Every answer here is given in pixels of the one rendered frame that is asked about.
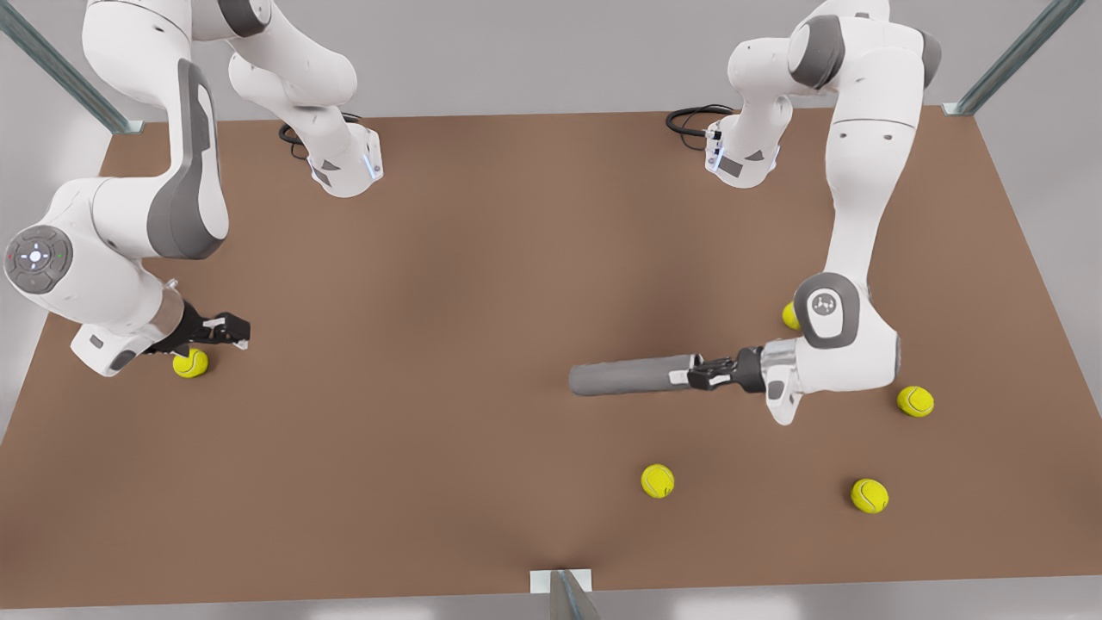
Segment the grey tennis ball tube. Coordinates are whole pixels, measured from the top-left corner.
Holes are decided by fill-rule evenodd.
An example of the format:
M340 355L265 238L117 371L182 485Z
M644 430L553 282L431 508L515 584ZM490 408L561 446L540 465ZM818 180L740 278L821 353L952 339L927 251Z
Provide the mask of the grey tennis ball tube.
M568 387L579 396L687 391L690 387L670 384L669 372L691 369L696 356L700 353L576 365L568 373Z

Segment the silver frame post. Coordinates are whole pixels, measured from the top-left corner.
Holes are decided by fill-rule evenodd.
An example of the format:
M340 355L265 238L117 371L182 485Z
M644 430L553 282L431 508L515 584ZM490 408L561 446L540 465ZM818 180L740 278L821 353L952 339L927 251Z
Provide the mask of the silver frame post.
M87 81L79 70L76 70L71 62L17 11L10 0L0 0L0 32L11 39L29 59L33 59L51 79L60 84L63 90L112 134L141 133L143 121L128 119L115 108L114 104L108 102L102 93L93 86L91 81Z
M1085 2L1087 0L1050 0L959 101L941 106L942 113L949 117L975 116Z
M529 592L548 595L548 620L603 620L590 598L592 584L588 568L529 573Z

